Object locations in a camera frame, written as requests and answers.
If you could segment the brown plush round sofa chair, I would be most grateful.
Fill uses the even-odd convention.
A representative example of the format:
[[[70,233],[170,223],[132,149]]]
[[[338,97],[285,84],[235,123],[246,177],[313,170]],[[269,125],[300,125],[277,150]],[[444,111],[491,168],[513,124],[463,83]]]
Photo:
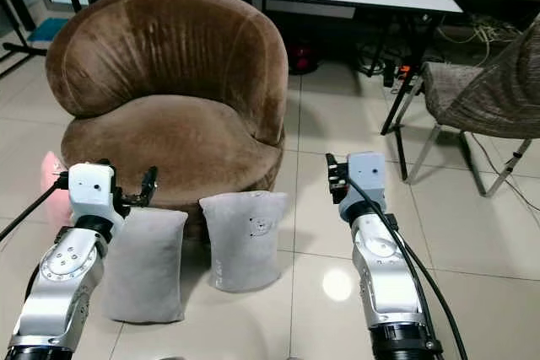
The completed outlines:
[[[287,137],[287,56],[277,26],[242,0],[99,0],[46,55],[71,117],[64,163],[108,159],[116,183],[157,167],[154,208],[274,186]]]

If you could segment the plain grey pillow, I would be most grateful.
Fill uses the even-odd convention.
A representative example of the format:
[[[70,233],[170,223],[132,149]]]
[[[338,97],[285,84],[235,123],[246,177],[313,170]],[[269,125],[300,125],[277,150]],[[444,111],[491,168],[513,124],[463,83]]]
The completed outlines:
[[[105,317],[125,323],[184,319],[181,241],[188,214],[135,208],[105,257]]]

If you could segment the grey pillow with small print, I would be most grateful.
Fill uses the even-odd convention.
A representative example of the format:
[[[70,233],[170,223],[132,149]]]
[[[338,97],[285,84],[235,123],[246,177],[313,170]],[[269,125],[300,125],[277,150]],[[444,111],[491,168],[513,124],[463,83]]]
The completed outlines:
[[[223,193],[204,197],[199,203],[211,241],[209,286],[227,293],[247,293],[280,278],[278,230],[287,211],[287,194]]]

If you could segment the blue floor mat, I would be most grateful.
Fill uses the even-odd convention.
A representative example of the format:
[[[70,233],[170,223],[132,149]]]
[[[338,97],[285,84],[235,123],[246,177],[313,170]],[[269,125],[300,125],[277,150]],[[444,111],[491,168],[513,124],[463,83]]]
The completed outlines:
[[[69,21],[66,18],[46,18],[41,24],[38,24],[37,29],[30,32],[27,41],[54,41],[55,37],[64,25]]]

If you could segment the grey fabric metal-leg chair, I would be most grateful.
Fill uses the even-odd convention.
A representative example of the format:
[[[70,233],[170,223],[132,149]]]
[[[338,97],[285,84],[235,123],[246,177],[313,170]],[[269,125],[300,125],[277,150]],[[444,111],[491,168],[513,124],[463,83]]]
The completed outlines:
[[[415,94],[424,93],[425,109],[435,120],[413,167],[401,163],[402,181],[417,179],[421,164],[444,127],[459,130],[462,154],[482,196],[491,196],[513,174],[533,140],[540,139],[540,29],[532,26],[482,67],[427,62],[418,71],[418,89],[405,83],[400,90],[402,118]],[[491,186],[471,163],[466,133],[521,140]]]

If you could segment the black power strip orange switch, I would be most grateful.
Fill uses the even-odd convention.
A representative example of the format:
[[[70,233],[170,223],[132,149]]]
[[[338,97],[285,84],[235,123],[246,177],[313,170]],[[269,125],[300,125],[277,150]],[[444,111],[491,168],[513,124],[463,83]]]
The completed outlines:
[[[413,74],[413,66],[409,64],[398,64],[393,60],[383,59],[381,61],[382,86],[389,90],[391,94],[396,94],[401,87],[408,82],[410,74]]]

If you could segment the red round object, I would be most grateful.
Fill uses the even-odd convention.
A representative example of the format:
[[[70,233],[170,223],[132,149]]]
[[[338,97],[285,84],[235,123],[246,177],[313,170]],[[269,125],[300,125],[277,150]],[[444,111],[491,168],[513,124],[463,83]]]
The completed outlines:
[[[321,64],[321,53],[311,40],[287,40],[286,51],[290,75],[313,73]]]

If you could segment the pink fluffy pillow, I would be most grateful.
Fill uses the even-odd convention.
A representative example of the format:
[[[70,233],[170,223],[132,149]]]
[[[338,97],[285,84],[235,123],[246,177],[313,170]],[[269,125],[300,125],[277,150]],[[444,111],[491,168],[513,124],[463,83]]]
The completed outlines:
[[[52,152],[46,152],[40,164],[40,188],[42,191],[47,191],[57,181],[62,172],[66,172],[68,168],[62,161]],[[44,210],[46,210],[47,222],[52,228],[58,230],[69,225],[71,217],[71,206],[69,191],[64,188],[58,188],[53,191],[50,197],[43,202]]]

